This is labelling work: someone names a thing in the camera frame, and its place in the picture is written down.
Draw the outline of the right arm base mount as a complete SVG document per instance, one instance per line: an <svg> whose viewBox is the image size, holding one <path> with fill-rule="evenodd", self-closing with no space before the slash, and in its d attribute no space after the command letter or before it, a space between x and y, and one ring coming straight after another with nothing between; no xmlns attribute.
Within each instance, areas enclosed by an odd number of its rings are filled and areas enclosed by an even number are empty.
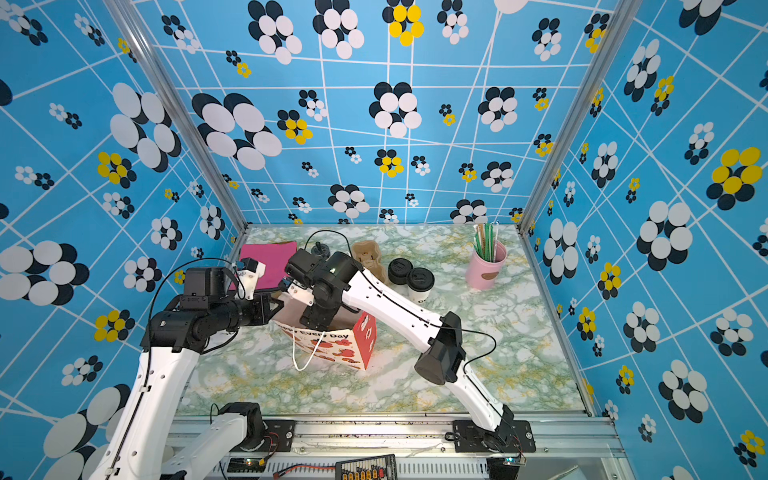
<svg viewBox="0 0 768 480"><path fill-rule="evenodd" d="M491 438L491 434L478 428L471 420L455 420L451 429L444 434L444 440L452 443L457 453L504 453L518 455L534 453L536 442L530 423L523 420L512 422L507 443L502 446Z"/></svg>

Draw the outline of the white paper coffee cup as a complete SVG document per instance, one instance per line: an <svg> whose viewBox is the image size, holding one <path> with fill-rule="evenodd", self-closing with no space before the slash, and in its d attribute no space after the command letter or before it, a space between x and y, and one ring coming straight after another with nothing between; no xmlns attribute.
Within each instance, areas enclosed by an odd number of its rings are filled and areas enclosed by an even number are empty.
<svg viewBox="0 0 768 480"><path fill-rule="evenodd" d="M409 298L411 301L415 303L424 303L427 298L430 295L430 290L426 291L417 291L417 290L409 290Z"/></svg>

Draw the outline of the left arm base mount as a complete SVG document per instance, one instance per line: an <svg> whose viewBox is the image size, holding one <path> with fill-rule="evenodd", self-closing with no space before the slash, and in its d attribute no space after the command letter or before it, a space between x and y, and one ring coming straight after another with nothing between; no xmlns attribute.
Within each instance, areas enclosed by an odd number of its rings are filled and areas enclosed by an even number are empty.
<svg viewBox="0 0 768 480"><path fill-rule="evenodd" d="M231 453L289 452L292 449L297 422L288 419L267 419L254 439L246 439L230 449Z"/></svg>

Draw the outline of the white red paper gift bag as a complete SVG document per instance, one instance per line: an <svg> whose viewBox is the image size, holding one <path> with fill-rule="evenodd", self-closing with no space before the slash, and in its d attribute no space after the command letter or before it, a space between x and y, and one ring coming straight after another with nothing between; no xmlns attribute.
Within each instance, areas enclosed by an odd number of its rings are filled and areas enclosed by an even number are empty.
<svg viewBox="0 0 768 480"><path fill-rule="evenodd" d="M296 350L314 359L367 370L377 341L377 320L364 311L353 313L341 308L330 324L330 330L320 332L300 324L306 305L282 293L283 308L272 320L287 335Z"/></svg>

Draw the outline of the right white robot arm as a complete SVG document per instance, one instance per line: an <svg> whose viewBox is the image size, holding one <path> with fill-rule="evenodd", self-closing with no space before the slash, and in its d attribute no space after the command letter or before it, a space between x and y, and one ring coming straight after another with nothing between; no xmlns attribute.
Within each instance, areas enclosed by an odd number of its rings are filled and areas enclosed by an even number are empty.
<svg viewBox="0 0 768 480"><path fill-rule="evenodd" d="M373 315L420 353L414 369L428 382L446 387L470 414L485 446L502 451L514 440L514 414L477 377L463 348L461 318L437 314L380 282L343 252L323 259L299 249L287 262L287 293L306 305L300 323L325 332L343 307Z"/></svg>

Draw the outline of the black cup lid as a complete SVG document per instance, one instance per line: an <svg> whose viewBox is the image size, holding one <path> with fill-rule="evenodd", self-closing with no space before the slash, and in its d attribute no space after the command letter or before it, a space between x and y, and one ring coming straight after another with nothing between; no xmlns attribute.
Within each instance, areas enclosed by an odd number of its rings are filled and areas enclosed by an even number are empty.
<svg viewBox="0 0 768 480"><path fill-rule="evenodd" d="M427 268L414 267L407 275L406 283L414 292L428 292L434 288L434 274Z"/></svg>

